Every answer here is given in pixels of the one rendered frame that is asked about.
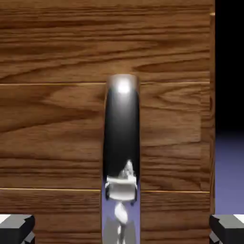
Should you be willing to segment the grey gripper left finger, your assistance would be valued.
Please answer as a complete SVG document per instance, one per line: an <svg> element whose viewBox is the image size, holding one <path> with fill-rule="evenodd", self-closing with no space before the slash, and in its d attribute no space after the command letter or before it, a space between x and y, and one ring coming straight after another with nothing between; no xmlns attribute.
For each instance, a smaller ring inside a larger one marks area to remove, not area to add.
<svg viewBox="0 0 244 244"><path fill-rule="evenodd" d="M0 244L36 244L34 226L34 215L0 214Z"/></svg>

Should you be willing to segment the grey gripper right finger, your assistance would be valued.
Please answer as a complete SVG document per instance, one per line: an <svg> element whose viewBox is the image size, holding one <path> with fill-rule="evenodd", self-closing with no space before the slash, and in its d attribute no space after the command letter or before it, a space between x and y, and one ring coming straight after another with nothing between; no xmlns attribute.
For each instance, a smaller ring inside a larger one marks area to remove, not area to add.
<svg viewBox="0 0 244 244"><path fill-rule="evenodd" d="M244 214L212 214L209 244L244 244Z"/></svg>

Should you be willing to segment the wooden cabinet door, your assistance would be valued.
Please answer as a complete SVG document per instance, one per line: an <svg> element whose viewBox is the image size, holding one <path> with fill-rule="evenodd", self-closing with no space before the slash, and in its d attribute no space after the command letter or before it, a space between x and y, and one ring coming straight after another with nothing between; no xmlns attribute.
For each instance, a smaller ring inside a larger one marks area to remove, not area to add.
<svg viewBox="0 0 244 244"><path fill-rule="evenodd" d="M37 244L102 244L100 192L0 188L0 214L32 214ZM141 244L208 244L209 193L141 193Z"/></svg>
<svg viewBox="0 0 244 244"><path fill-rule="evenodd" d="M210 189L205 82L141 85L143 190ZM0 85L0 187L98 189L104 84Z"/></svg>
<svg viewBox="0 0 244 244"><path fill-rule="evenodd" d="M209 77L214 0L0 0L0 84Z"/></svg>

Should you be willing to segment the wooden cabinet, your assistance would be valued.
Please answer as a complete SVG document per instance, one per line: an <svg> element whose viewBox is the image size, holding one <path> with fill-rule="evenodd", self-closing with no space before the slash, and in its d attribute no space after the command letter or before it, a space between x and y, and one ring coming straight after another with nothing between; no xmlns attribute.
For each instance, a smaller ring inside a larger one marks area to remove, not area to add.
<svg viewBox="0 0 244 244"><path fill-rule="evenodd" d="M191 82L191 83L201 83L205 82L208 84L209 88L209 110L207 114L207 129L208 129L208 143L209 143L209 173L210 173L210 189L208 191L194 191L194 192L201 192L201 193L209 193L209 200L210 200L210 213L214 213L215 211L215 193L214 193L214 181L215 181L215 175L214 175L214 148L215 148L215 98L214 98L214 69L215 69L215 63L214 63L214 18L215 18L215 0L214 0L214 6L213 9L210 12L210 61L209 61L209 77L206 81L196 81L196 82ZM106 89L106 80L103 82L98 82L95 84L104 84L105 89ZM143 82L140 79L140 87L143 83L153 83L153 82ZM41 83L41 84L29 84L29 83L24 83L24 84L6 84L6 85L78 85L78 84L85 84L84 82L79 82L79 83ZM86 188L81 188L81 189L60 189L60 188L40 188L40 189L50 189L50 190L98 190L100 192L100 198L101 198L101 188L102 188L102 156L101 156L101 185L98 189L86 189ZM142 189L142 184L141 184L141 193L144 191L152 192L152 191L157 191L157 192L183 192L183 191L161 191L161 190L143 190Z"/></svg>

